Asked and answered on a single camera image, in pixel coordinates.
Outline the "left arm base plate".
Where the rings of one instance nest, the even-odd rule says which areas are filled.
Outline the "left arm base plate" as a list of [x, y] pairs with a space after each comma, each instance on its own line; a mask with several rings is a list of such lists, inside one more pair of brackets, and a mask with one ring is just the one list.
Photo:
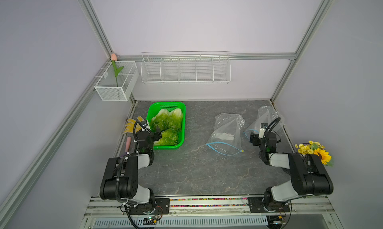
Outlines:
[[129, 208], [130, 215], [168, 215], [169, 211], [169, 198], [155, 198], [154, 204], [138, 204], [134, 208]]

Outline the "clear blue-zip zip-top bag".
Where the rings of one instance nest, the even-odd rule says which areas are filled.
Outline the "clear blue-zip zip-top bag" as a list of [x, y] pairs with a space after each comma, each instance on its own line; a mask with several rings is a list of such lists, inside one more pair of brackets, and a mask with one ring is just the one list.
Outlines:
[[258, 109], [256, 120], [250, 124], [250, 126], [245, 129], [243, 134], [249, 141], [251, 133], [258, 134], [261, 128], [262, 123], [270, 124], [274, 119], [280, 117], [281, 120], [277, 125], [273, 128], [274, 133], [278, 133], [282, 126], [284, 125], [284, 117], [278, 112], [275, 111], [272, 106], [263, 106]]

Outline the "zip-top bag with label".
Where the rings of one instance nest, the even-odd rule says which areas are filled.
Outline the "zip-top bag with label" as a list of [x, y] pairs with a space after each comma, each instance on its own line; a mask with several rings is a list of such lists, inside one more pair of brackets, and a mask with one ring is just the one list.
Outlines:
[[244, 152], [241, 147], [241, 130], [245, 120], [240, 114], [221, 113], [215, 117], [214, 131], [205, 144], [224, 156]]

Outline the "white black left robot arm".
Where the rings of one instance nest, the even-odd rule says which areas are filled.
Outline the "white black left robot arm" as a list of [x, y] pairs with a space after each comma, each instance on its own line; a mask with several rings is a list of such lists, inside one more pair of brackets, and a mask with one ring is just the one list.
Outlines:
[[143, 120], [135, 122], [133, 137], [136, 144], [132, 153], [108, 159], [99, 194], [104, 200], [155, 208], [153, 190], [139, 185], [138, 171], [153, 164], [154, 142], [161, 139], [162, 134], [153, 132], [148, 121]]

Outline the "green chinese cabbage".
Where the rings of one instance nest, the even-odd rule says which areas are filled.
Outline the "green chinese cabbage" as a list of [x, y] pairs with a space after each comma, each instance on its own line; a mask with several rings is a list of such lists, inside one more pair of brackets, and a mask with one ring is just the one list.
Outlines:
[[161, 109], [156, 116], [151, 119], [151, 129], [155, 132], [162, 132], [169, 129], [170, 112], [167, 109]]
[[167, 117], [168, 128], [180, 131], [183, 123], [183, 112], [180, 108], [172, 110]]

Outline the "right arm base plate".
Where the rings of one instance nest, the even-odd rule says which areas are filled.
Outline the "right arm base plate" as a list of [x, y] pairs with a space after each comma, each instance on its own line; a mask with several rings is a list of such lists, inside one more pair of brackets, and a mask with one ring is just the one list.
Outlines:
[[251, 213], [290, 213], [288, 202], [276, 202], [267, 200], [264, 197], [248, 197], [246, 204]]

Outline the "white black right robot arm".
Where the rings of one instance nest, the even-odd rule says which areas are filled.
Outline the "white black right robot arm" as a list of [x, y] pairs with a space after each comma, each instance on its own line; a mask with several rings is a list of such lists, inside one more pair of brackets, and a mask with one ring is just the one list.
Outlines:
[[334, 185], [322, 163], [322, 156], [276, 151], [279, 142], [273, 130], [280, 120], [281, 118], [277, 117], [271, 123], [260, 123], [258, 132], [251, 133], [249, 138], [252, 145], [259, 147], [258, 156], [264, 164], [290, 172], [289, 181], [266, 189], [262, 200], [264, 207], [287, 203], [305, 196], [332, 194]]

